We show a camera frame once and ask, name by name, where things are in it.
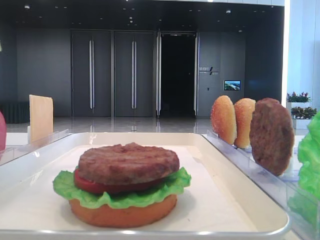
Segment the meat patty on burger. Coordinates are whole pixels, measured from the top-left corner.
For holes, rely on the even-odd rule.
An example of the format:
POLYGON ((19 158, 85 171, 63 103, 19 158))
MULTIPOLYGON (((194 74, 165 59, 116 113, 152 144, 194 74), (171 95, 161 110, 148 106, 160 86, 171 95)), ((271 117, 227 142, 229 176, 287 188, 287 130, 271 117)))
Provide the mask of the meat patty on burger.
POLYGON ((104 185, 131 185, 162 179, 180 168, 178 155, 137 143, 90 148, 78 161, 78 175, 104 185))

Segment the red tomato slice on burger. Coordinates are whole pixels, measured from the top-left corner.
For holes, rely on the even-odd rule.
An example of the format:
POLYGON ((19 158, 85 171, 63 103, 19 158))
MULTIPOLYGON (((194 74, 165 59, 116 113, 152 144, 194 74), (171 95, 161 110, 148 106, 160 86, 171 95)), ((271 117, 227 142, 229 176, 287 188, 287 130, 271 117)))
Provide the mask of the red tomato slice on burger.
POLYGON ((79 176, 79 170, 76 168, 74 171, 74 184, 81 190, 92 194, 103 194, 104 192, 114 195, 128 192, 141 192, 157 186, 164 181, 163 178, 156 179, 150 182, 128 184, 128 185, 106 185, 89 181, 79 176))

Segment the upright brown meat patty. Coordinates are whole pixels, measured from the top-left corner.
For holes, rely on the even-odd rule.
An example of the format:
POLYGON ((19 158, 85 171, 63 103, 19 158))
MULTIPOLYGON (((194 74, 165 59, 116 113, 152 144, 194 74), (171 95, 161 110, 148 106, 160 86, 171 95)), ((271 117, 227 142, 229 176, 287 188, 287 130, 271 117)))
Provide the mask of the upright brown meat patty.
POLYGON ((291 114, 276 99, 257 101, 249 139, 255 162, 279 176, 288 167, 294 146, 291 114))

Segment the green lettuce on burger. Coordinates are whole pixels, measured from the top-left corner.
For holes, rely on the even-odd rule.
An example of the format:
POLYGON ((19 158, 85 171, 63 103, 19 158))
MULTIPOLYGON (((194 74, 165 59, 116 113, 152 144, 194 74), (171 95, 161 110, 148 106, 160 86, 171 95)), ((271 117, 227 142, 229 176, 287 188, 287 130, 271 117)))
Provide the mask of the green lettuce on burger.
POLYGON ((66 200, 78 200, 82 207, 88 209, 97 209, 103 205, 108 205, 113 209, 144 208, 162 202, 169 195, 182 194, 184 188, 190 186, 191 179, 191 175, 182 167, 165 177, 161 183, 141 192, 127 192, 118 195, 104 192, 95 195, 76 187, 74 173, 62 170, 53 180, 53 190, 66 200))

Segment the upright yellow cheese slice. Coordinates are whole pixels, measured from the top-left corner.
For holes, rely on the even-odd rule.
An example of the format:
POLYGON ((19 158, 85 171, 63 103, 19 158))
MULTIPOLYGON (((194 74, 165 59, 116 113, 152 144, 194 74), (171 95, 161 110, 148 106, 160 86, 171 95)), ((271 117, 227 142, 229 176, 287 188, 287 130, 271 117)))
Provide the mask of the upright yellow cheese slice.
POLYGON ((29 95, 30 141, 36 142, 53 133, 54 107, 51 97, 29 95))

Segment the upright red tomato slice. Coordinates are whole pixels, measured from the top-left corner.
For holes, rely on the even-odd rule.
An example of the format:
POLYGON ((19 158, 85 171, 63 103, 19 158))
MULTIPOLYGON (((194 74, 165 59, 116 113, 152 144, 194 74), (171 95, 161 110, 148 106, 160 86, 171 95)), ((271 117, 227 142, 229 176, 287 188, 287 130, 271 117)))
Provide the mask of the upright red tomato slice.
POLYGON ((6 138, 7 138, 7 127, 5 118, 0 112, 0 151, 6 148, 6 138))

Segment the clear lettuce rack with pusher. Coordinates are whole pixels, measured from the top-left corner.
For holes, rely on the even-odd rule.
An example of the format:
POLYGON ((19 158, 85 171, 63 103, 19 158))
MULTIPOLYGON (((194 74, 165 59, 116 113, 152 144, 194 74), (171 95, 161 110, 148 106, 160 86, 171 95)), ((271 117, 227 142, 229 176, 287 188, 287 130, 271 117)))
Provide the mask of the clear lettuce rack with pusher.
POLYGON ((320 202, 297 182, 286 181, 286 202, 292 228, 303 240, 320 238, 320 202))

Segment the far bun half in rack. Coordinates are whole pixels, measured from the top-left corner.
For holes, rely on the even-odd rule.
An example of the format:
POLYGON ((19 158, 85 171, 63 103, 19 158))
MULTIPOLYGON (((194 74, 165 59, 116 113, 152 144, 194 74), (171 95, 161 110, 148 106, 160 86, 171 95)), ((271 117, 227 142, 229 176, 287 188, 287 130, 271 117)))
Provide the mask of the far bun half in rack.
POLYGON ((236 114, 233 102, 227 95, 219 96, 211 108, 210 120, 213 131, 229 145, 237 138, 236 114))

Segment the bun half in rack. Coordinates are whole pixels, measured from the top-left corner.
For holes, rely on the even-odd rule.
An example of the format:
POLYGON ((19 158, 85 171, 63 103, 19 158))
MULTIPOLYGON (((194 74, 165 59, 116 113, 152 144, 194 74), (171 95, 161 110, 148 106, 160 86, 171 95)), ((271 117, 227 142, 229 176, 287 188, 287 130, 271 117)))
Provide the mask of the bun half in rack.
POLYGON ((213 131, 229 145, 237 138, 236 114, 233 102, 227 95, 219 96, 211 108, 210 120, 213 131))
POLYGON ((250 130, 252 114, 256 101, 251 98, 242 98, 234 104, 237 136, 234 145, 245 149, 250 145, 250 130))

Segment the white serving tray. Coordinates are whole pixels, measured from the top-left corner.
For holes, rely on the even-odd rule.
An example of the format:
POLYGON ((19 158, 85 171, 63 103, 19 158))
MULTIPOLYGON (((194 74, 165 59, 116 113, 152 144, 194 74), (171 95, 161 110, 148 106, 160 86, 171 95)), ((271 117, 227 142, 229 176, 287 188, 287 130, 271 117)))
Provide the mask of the white serving tray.
POLYGON ((74 133, 0 166, 3 240, 283 240, 288 213, 227 157, 239 152, 195 133, 74 133), (61 170, 73 171, 90 148, 128 144, 177 153, 191 185, 164 219, 132 229, 99 228, 78 220, 53 191, 61 170))

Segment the bottom bun on tray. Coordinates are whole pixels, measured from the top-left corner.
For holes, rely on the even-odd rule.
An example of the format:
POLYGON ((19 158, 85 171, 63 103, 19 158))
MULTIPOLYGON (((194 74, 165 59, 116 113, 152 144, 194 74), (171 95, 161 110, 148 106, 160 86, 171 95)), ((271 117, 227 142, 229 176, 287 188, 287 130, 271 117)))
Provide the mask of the bottom bun on tray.
POLYGON ((69 201, 72 213, 82 222, 96 227, 135 228, 150 225, 165 218, 176 206, 178 197, 167 196, 163 201, 146 207, 111 208, 104 204, 99 208, 86 208, 80 201, 69 201))

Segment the white planter with flowers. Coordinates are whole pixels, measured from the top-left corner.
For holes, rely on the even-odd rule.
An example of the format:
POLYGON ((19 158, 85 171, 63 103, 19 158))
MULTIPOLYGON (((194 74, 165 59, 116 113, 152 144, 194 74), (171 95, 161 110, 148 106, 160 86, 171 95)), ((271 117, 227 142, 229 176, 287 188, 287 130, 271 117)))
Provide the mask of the white planter with flowers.
POLYGON ((286 108, 291 114, 293 128, 296 130, 306 130, 317 113, 308 92, 287 93, 286 108))

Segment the clear patty rack with pusher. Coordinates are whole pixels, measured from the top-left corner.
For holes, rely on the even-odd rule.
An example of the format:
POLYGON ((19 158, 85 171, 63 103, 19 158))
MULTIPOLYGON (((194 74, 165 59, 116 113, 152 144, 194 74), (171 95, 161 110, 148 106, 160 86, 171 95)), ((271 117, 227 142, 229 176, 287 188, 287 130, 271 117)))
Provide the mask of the clear patty rack with pusher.
POLYGON ((302 164, 298 162, 297 152, 298 148, 294 147, 292 150, 292 156, 289 160, 289 164, 286 170, 280 175, 275 175, 266 168, 259 165, 257 162, 255 162, 251 148, 245 149, 243 153, 248 157, 247 176, 264 189, 266 189, 267 186, 271 185, 273 185, 274 187, 287 185, 291 189, 296 190, 298 188, 298 181, 300 178, 299 170, 302 166, 302 164))

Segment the clear left side rack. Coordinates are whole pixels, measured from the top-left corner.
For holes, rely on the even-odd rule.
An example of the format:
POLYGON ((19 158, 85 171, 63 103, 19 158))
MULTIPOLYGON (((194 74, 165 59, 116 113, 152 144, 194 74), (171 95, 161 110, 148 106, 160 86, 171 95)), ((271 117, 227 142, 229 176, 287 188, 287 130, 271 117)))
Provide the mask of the clear left side rack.
POLYGON ((4 150, 0 151, 0 165, 7 164, 26 154, 36 152, 38 149, 61 140, 71 133, 68 129, 50 133, 47 137, 24 145, 7 145, 4 150))

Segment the wall mounted screen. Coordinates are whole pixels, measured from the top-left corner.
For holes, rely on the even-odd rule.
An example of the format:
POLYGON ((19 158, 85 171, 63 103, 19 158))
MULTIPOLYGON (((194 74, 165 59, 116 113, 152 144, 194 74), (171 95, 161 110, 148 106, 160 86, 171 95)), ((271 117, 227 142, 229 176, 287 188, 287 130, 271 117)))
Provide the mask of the wall mounted screen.
POLYGON ((241 81, 240 80, 225 80, 223 84, 224 91, 240 91, 241 81))

